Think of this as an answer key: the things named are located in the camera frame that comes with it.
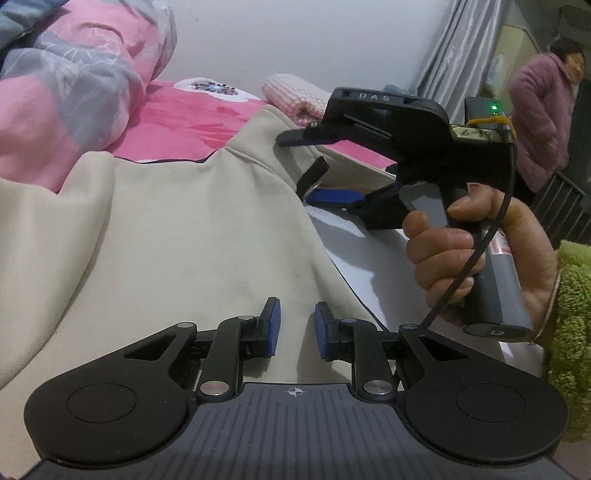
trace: gray curtain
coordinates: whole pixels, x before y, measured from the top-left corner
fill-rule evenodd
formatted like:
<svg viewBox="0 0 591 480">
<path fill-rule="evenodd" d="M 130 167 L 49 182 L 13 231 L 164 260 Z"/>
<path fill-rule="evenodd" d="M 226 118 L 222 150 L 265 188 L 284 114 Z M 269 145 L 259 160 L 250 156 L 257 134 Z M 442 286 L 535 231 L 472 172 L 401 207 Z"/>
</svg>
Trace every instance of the gray curtain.
<svg viewBox="0 0 591 480">
<path fill-rule="evenodd" d="M 480 93 L 511 0 L 452 0 L 411 85 L 435 100 L 453 124 L 464 123 L 464 99 Z"/>
</svg>

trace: finger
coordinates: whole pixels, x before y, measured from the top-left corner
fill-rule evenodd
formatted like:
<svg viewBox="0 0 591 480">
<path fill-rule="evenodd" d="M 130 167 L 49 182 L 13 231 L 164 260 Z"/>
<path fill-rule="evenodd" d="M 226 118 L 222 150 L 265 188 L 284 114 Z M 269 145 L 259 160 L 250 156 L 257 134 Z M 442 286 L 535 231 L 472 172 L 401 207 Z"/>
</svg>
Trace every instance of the finger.
<svg viewBox="0 0 591 480">
<path fill-rule="evenodd" d="M 487 185 L 473 184 L 470 194 L 454 202 L 447 212 L 452 218 L 465 222 L 480 222 L 494 219 L 499 213 L 505 194 Z M 525 204 L 511 199 L 509 209 L 503 221 L 503 227 L 511 229 L 516 224 L 530 220 L 533 213 Z"/>
<path fill-rule="evenodd" d="M 402 222 L 404 235 L 409 238 L 414 238 L 415 236 L 428 230 L 428 228 L 429 224 L 427 222 L 427 215 L 425 215 L 423 212 L 420 212 L 419 210 L 410 212 Z"/>
<path fill-rule="evenodd" d="M 415 281 L 423 290 L 429 291 L 436 281 L 458 275 L 473 253 L 474 250 L 448 250 L 427 258 L 417 265 L 414 271 Z M 484 265 L 485 259 L 482 256 L 470 275 L 480 273 Z"/>
<path fill-rule="evenodd" d="M 470 250 L 474 240 L 464 230 L 454 228 L 434 228 L 427 230 L 407 243 L 407 258 L 415 265 L 427 258 L 448 250 Z"/>
<path fill-rule="evenodd" d="M 443 296 L 449 286 L 452 284 L 453 278 L 442 278 L 441 280 L 437 280 L 433 286 L 427 291 L 427 305 L 431 308 L 435 306 L 435 304 L 439 301 L 439 299 Z M 460 288 L 453 294 L 452 298 L 449 301 L 449 304 L 455 304 L 459 301 L 463 300 L 466 295 L 470 293 L 472 287 L 474 286 L 474 278 L 468 277 L 466 278 Z"/>
</svg>

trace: ribbed gray surface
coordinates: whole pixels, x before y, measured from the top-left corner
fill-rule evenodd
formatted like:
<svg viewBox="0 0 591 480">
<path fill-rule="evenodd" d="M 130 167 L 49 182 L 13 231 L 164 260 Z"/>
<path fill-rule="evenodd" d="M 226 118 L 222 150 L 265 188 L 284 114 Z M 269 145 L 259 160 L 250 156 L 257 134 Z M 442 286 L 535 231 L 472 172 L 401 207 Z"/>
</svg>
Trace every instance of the ribbed gray surface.
<svg viewBox="0 0 591 480">
<path fill-rule="evenodd" d="M 479 469 L 434 455 L 393 408 L 345 385 L 247 384 L 236 399 L 200 407 L 169 447 L 134 465 L 83 471 L 42 463 L 37 480 L 566 480 L 550 460 Z"/>
</svg>

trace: label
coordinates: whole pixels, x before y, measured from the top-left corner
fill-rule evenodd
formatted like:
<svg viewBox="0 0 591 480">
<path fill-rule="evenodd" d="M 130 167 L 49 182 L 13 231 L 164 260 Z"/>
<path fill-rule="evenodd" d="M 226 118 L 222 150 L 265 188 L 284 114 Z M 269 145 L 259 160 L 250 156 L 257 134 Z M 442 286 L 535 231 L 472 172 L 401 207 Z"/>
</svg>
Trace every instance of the label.
<svg viewBox="0 0 591 480">
<path fill-rule="evenodd" d="M 499 230 L 495 234 L 489 248 L 491 249 L 491 255 L 511 255 L 511 248 L 503 230 Z"/>
</svg>

